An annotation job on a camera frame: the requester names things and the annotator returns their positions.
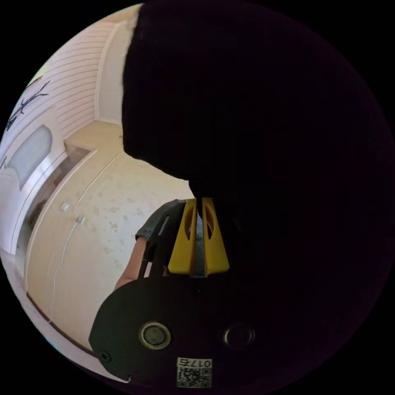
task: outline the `frosted glass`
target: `frosted glass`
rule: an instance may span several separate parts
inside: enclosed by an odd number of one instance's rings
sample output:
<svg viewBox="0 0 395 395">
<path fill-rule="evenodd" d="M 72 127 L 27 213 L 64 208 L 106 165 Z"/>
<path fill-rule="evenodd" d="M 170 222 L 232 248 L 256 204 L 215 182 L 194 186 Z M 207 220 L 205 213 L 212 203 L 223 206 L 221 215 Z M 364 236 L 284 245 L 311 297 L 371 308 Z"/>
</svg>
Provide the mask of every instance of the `frosted glass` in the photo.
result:
<svg viewBox="0 0 395 395">
<path fill-rule="evenodd" d="M 16 171 L 20 189 L 23 188 L 29 177 L 51 152 L 51 146 L 51 131 L 42 125 L 17 149 L 8 162 L 7 167 L 11 167 Z"/>
</svg>

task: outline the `door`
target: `door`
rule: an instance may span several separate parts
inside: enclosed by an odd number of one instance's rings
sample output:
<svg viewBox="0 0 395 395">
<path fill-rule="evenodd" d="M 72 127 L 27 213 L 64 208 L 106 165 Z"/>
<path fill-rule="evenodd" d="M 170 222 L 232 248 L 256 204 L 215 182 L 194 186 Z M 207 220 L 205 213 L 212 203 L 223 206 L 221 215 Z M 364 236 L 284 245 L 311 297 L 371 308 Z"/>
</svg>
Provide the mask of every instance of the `door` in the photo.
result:
<svg viewBox="0 0 395 395">
<path fill-rule="evenodd" d="M 8 148 L 0 169 L 0 247 L 7 253 L 15 254 L 27 211 L 41 186 L 66 157 L 64 152 L 54 109 L 38 116 Z"/>
</svg>

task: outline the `wall switch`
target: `wall switch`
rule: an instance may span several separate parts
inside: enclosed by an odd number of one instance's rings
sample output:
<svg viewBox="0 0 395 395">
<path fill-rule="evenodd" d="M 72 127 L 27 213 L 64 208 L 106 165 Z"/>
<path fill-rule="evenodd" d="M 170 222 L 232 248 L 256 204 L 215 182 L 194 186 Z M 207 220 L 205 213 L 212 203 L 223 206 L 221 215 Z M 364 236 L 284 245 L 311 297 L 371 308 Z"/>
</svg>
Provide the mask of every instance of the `wall switch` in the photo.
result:
<svg viewBox="0 0 395 395">
<path fill-rule="evenodd" d="M 64 202 L 64 203 L 61 205 L 60 210 L 61 210 L 61 211 L 67 211 L 67 210 L 69 209 L 69 207 L 70 207 L 70 205 L 69 205 L 68 203 Z"/>
</svg>

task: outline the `black branch decal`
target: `black branch decal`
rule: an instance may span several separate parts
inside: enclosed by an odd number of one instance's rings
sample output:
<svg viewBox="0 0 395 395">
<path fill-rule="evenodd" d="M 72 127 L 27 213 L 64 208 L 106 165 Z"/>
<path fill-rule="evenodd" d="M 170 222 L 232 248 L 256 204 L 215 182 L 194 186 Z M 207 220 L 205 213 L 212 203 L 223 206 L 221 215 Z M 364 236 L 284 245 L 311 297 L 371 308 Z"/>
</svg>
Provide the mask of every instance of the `black branch decal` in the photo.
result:
<svg viewBox="0 0 395 395">
<path fill-rule="evenodd" d="M 23 114 L 23 109 L 30 102 L 32 102 L 35 98 L 37 98 L 39 96 L 48 96 L 48 93 L 40 93 L 40 92 L 49 84 L 49 82 L 50 81 L 47 81 L 37 93 L 35 93 L 32 97 L 27 99 L 25 102 L 24 102 L 24 99 L 22 98 L 20 107 L 10 116 L 10 118 L 7 122 L 6 130 L 9 130 L 9 128 L 12 126 L 12 124 L 15 122 L 16 118 L 18 117 L 19 113 Z"/>
</svg>

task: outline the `qr code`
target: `qr code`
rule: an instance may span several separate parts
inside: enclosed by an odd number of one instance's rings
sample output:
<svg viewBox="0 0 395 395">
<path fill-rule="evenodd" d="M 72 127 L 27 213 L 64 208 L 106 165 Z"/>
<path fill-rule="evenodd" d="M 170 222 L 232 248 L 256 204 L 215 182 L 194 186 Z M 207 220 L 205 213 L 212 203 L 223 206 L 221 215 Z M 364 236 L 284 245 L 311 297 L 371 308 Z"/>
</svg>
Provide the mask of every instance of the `qr code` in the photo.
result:
<svg viewBox="0 0 395 395">
<path fill-rule="evenodd" d="M 177 358 L 177 387 L 210 388 L 211 359 Z"/>
</svg>

